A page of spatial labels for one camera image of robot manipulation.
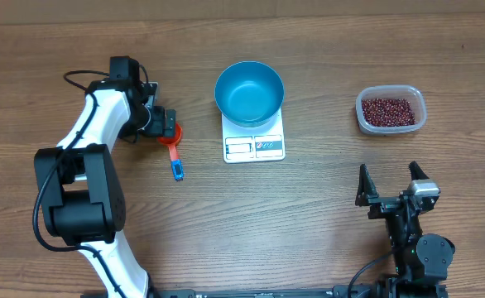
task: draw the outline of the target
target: plastic container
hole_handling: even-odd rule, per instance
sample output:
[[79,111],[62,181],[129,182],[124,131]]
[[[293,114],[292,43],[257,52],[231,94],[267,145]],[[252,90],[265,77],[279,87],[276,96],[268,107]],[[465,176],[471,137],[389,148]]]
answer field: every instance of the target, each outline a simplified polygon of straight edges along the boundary
[[[415,115],[415,125],[401,127],[375,127],[368,122],[362,111],[362,101],[368,99],[406,99]],[[423,127],[426,122],[425,100],[421,92],[409,85],[385,85],[364,89],[357,97],[357,119],[360,131],[370,135],[389,135],[396,133],[413,132]]]

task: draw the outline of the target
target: black cable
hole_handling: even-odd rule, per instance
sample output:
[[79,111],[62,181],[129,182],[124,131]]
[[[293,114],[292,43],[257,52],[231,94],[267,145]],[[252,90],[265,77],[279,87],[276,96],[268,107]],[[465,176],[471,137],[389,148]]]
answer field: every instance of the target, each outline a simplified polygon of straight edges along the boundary
[[375,260],[369,262],[366,266],[364,266],[362,269],[360,269],[355,276],[351,279],[349,282],[348,286],[348,298],[351,298],[351,290],[353,289],[353,284],[355,281],[358,279],[358,277],[363,274],[367,269],[371,268],[374,265],[377,265],[379,262],[382,262],[389,258],[392,254],[400,251],[402,248],[393,248],[390,252],[385,253],[384,255],[380,256],[379,258],[376,258]]
[[[107,75],[107,76],[109,75],[107,73],[104,73],[104,72],[101,72],[101,71],[94,71],[94,70],[74,70],[74,71],[69,71],[69,72],[64,74],[63,77],[66,80],[66,82],[72,84],[73,86],[75,86],[79,89],[82,89],[83,91],[86,91],[86,87],[84,87],[81,84],[74,82],[71,79],[68,79],[69,75],[76,75],[76,74],[96,74],[96,75]],[[62,153],[60,153],[59,157],[57,157],[55,163],[53,164],[49,173],[47,174],[47,177],[44,179],[44,183],[42,184],[42,187],[38,191],[38,195],[36,196],[36,201],[35,201],[35,207],[33,208],[33,232],[35,233],[35,237],[36,237],[36,240],[38,241],[38,243],[42,247],[44,247],[44,248],[46,248],[46,249],[48,249],[52,252],[73,252],[73,251],[78,251],[78,250],[85,250],[85,251],[91,252],[94,255],[94,257],[96,257],[99,260],[99,263],[101,264],[101,267],[103,268],[104,272],[106,273],[107,278],[110,280],[110,283],[112,284],[114,290],[116,292],[118,292],[119,295],[122,298],[127,298],[125,296],[125,293],[123,293],[123,291],[121,290],[121,288],[117,284],[117,282],[113,279],[112,273],[108,269],[107,264],[105,263],[105,261],[103,260],[103,257],[101,257],[101,254],[99,253],[99,251],[97,249],[89,247],[89,246],[84,246],[84,245],[75,245],[75,246],[69,246],[69,247],[63,247],[63,248],[54,247],[44,240],[44,238],[42,237],[42,235],[40,233],[40,229],[38,228],[38,212],[39,212],[40,207],[41,207],[41,202],[42,202],[42,198],[44,197],[44,193],[46,192],[47,186],[50,184],[51,177],[56,172],[57,168],[59,167],[59,164],[62,162],[62,160],[64,159],[66,154],[83,137],[83,134],[86,131],[86,129],[88,128],[88,125],[90,124],[90,122],[94,118],[95,112],[96,112],[97,107],[98,107],[98,102],[97,102],[97,98],[95,97],[95,95],[93,93],[89,93],[89,95],[94,100],[94,106],[92,107],[92,111],[90,112],[88,118],[86,119],[86,122],[84,122],[81,129],[76,133],[73,141],[62,151]]]

